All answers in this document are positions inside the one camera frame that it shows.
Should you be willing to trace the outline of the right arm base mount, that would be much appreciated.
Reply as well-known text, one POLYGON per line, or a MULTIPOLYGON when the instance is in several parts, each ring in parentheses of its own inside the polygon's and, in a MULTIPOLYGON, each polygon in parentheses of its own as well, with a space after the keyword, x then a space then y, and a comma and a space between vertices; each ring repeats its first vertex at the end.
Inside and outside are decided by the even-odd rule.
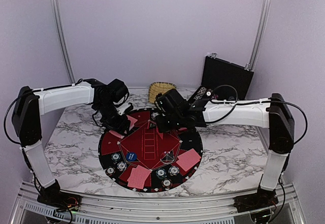
POLYGON ((237 196, 234 198, 234 207, 238 213, 250 212, 250 218, 254 223, 268 223, 271 220, 274 211, 277 209, 278 198, 268 197, 266 195, 258 196, 249 194, 237 196))

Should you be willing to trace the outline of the blue small blind button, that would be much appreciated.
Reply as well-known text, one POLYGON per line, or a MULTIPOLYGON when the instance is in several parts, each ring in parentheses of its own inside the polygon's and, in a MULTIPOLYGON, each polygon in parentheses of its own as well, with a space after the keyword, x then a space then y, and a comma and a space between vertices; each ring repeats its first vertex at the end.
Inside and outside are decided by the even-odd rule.
POLYGON ((128 152, 126 154, 126 160, 128 162, 135 162, 137 160, 137 154, 135 152, 128 152))

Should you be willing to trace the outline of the red playing card deck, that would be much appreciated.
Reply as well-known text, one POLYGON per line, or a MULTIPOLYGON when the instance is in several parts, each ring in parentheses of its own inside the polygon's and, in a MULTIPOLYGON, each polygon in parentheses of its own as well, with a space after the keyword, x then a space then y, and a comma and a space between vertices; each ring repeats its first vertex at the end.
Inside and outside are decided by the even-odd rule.
MULTIPOLYGON (((131 131, 131 129, 135 126, 135 123, 136 123, 138 120, 137 120, 136 118, 133 118, 133 117, 129 116, 129 115, 127 116, 127 118, 128 118, 128 120, 130 121, 129 131, 131 131)), ((119 134, 119 133, 117 133, 117 132, 115 132, 115 131, 113 131, 113 130, 110 130, 109 133, 112 134, 112 135, 115 136, 115 137, 120 138, 120 139, 123 139, 123 138, 124 138, 124 135, 119 134)))

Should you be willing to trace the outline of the clear round dealer button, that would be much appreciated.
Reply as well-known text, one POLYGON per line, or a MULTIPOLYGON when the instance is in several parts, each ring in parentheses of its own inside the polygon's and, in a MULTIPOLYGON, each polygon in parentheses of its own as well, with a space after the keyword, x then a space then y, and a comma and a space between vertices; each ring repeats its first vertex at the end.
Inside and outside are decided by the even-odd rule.
POLYGON ((173 151, 164 151, 160 155, 160 161, 165 165, 171 164, 174 160, 175 156, 173 151))

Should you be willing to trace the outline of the black triangular all-in marker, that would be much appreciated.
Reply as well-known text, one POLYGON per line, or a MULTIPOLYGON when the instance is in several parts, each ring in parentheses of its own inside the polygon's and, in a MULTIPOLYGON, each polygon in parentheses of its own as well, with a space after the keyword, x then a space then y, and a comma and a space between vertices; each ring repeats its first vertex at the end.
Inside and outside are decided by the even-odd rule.
POLYGON ((148 125, 147 125, 147 129, 148 130, 151 130, 151 129, 155 129, 156 128, 156 124, 154 122, 148 122, 148 125))

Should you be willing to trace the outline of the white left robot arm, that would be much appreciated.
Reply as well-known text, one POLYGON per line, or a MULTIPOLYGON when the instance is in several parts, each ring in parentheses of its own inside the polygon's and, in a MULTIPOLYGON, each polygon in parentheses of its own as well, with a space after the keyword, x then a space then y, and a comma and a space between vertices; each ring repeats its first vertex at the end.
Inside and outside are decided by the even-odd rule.
POLYGON ((34 89, 25 86, 20 89, 13 103, 12 125, 27 164, 39 184, 46 189, 44 197, 51 205, 60 206, 64 195, 56 189, 58 183, 45 156, 43 118, 68 107, 90 105, 101 117, 100 126, 125 135, 132 127, 127 113, 133 105, 127 102, 128 97, 129 90, 119 79, 105 84, 90 78, 68 85, 34 89))

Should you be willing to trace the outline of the red black chip stack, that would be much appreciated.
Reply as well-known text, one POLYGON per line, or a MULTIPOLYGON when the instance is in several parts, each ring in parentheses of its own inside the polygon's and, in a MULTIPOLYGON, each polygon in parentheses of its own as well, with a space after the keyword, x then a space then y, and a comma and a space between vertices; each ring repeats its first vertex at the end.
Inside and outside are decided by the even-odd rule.
POLYGON ((166 178, 161 181, 161 184, 163 188, 171 188, 173 183, 170 179, 166 178))
POLYGON ((115 173, 115 168, 114 167, 108 167, 106 170, 105 170, 105 173, 107 176, 112 176, 114 175, 115 173))

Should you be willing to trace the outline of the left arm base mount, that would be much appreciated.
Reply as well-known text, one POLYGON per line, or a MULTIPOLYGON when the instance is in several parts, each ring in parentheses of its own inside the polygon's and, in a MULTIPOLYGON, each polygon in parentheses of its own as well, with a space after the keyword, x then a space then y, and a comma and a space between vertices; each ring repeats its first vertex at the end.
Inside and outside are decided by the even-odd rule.
POLYGON ((60 193, 59 197, 55 200, 50 200, 44 196, 38 195, 37 201, 42 204, 46 204, 55 208, 53 213, 54 217, 59 215, 65 215, 65 219, 72 222, 74 217, 74 211, 78 211, 81 201, 80 195, 60 193))

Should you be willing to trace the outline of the green blue chip stack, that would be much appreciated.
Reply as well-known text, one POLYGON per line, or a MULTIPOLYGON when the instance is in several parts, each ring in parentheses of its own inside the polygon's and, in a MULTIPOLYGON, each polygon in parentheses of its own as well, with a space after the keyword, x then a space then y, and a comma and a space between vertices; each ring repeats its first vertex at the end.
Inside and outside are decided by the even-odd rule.
POLYGON ((120 155, 120 153, 118 153, 118 152, 113 153, 113 154, 111 155, 111 160, 112 160, 112 162, 113 162, 114 164, 120 162, 120 159, 121 159, 121 155, 120 155))
POLYGON ((155 174, 156 174, 156 177, 158 179, 165 179, 165 178, 167 178, 167 172, 163 168, 157 169, 155 174))

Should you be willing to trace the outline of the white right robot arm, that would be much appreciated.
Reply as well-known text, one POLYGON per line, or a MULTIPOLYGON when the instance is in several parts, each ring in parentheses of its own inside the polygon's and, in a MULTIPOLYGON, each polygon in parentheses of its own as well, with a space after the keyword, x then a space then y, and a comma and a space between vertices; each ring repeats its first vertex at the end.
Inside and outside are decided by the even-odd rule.
POLYGON ((220 101, 214 92, 208 91, 201 99, 190 103, 176 89, 171 89, 158 95, 155 105, 159 110, 156 122, 161 133, 209 125, 248 125, 268 129, 268 159, 259 183, 260 190, 252 195, 251 202, 262 208, 271 200, 271 191, 275 189, 295 144, 295 121, 282 95, 274 93, 270 98, 249 101, 220 101))

